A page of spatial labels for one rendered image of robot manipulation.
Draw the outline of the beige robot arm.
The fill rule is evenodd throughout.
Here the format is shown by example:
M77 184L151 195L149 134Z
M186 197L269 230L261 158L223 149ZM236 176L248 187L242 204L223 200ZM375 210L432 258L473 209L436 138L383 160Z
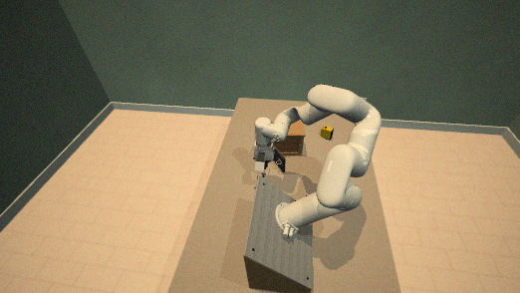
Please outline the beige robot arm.
M336 114L356 126L346 145L334 146L328 152L317 191L276 207L276 220L285 237L292 237L299 227L352 210L361 203L362 191L349 179L367 172L382 124L379 111L351 91L317 85L309 91L307 99L309 103L302 107L279 114L273 125L268 118L257 119L256 145L266 148L274 142L283 142L290 126L299 120L309 126Z

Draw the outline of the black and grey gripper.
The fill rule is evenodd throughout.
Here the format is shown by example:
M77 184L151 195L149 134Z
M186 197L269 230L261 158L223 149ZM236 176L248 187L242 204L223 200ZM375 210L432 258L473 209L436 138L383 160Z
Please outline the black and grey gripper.
M274 144L272 143L269 147L261 148L256 145L256 141L254 143L254 157L253 159L258 158L259 152L265 152L264 160L265 160L265 169L268 167L268 162L275 160L275 150L274 150Z

